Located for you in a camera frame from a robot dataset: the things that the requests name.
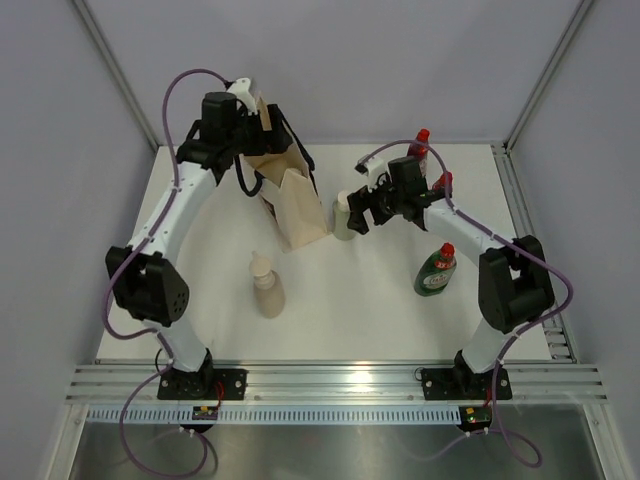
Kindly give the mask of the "green lotion bottle white cap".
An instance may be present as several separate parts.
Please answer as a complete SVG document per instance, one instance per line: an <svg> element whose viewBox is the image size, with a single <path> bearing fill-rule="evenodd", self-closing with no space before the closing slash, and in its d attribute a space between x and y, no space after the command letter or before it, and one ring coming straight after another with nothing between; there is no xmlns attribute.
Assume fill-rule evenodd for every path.
<svg viewBox="0 0 640 480"><path fill-rule="evenodd" d="M353 240L356 234L348 227L351 213L348 195L348 191L340 191L333 203L333 234L336 239L341 241Z"/></svg>

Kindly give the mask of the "beige canvas tote bag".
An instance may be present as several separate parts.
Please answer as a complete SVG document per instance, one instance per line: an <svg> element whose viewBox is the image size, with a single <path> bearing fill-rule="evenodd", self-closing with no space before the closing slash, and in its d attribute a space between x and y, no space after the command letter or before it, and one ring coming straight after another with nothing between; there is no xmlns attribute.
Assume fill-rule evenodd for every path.
<svg viewBox="0 0 640 480"><path fill-rule="evenodd" d="M276 104L257 100L259 125L280 144L260 156L243 155L248 168L263 177L257 196L270 219L281 250L299 249L329 234L313 170L315 164Z"/></svg>

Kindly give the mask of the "red dish soap bottle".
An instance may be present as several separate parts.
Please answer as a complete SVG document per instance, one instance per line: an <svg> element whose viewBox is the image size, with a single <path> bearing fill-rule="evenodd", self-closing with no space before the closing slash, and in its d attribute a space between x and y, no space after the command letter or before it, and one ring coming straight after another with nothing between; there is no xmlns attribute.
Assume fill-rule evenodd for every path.
<svg viewBox="0 0 640 480"><path fill-rule="evenodd" d="M446 187L452 188L453 175L450 171L442 173L441 176L432 184L431 189L436 192L444 192Z"/></svg>
<svg viewBox="0 0 640 480"><path fill-rule="evenodd" d="M407 155L416 158L419 161L420 172L423 177L427 172L427 155L428 150L424 147L424 144L429 143L431 132L422 128L415 137L417 143L412 143L407 149Z"/></svg>

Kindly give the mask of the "red dish soap bottle front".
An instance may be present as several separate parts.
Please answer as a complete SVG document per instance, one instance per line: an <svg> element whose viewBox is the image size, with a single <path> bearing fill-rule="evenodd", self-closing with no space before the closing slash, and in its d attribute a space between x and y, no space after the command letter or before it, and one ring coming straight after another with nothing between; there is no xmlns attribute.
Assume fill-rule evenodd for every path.
<svg viewBox="0 0 640 480"><path fill-rule="evenodd" d="M431 189L436 192L444 192L446 187L452 188L453 175L450 171L442 173L441 176L432 184Z"/></svg>

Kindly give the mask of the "green dish soap bottle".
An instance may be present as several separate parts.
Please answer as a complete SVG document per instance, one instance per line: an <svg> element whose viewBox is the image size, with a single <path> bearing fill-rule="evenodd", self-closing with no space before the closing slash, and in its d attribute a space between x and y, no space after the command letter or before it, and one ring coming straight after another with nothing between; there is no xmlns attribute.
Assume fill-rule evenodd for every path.
<svg viewBox="0 0 640 480"><path fill-rule="evenodd" d="M455 247L445 242L421 266L414 280L414 291L423 297L441 293L447 287L456 267Z"/></svg>

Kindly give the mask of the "beige lotion bottle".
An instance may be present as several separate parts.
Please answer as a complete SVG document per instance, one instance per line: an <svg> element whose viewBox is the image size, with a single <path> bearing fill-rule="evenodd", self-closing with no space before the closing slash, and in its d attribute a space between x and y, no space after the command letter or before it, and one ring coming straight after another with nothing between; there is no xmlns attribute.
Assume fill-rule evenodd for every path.
<svg viewBox="0 0 640 480"><path fill-rule="evenodd" d="M253 252L249 271L258 310L268 319L279 316L284 310L286 297L280 276L273 269L271 261L258 252Z"/></svg>

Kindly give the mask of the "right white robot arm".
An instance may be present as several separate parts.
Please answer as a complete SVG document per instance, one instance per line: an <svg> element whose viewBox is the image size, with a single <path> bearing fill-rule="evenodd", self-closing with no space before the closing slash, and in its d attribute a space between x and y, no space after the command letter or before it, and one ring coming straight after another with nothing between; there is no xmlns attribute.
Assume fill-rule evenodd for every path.
<svg viewBox="0 0 640 480"><path fill-rule="evenodd" d="M445 373L445 384L470 398L487 390L500 352L517 327L536 320L555 301L540 242L533 236L506 240L483 230L451 203L453 176L445 172L428 185L421 161L405 156L385 162L366 156L355 166L368 179L347 197L350 230L361 235L401 216L444 239L414 280L421 296L448 285L462 253L478 268L478 305L482 319L472 339Z"/></svg>

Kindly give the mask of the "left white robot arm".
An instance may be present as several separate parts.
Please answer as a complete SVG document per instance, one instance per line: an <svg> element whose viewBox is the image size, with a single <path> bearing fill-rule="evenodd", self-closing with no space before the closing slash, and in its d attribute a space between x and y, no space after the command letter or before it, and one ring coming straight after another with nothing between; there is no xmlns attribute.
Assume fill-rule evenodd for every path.
<svg viewBox="0 0 640 480"><path fill-rule="evenodd" d="M127 246L107 252L116 304L157 335L171 360L166 379L179 378L193 398L213 391L215 375L209 349L184 317L190 289L176 267L182 243L203 203L240 157L283 153L291 143L278 105L251 109L237 94L206 94L200 118L173 153L173 179L160 204Z"/></svg>

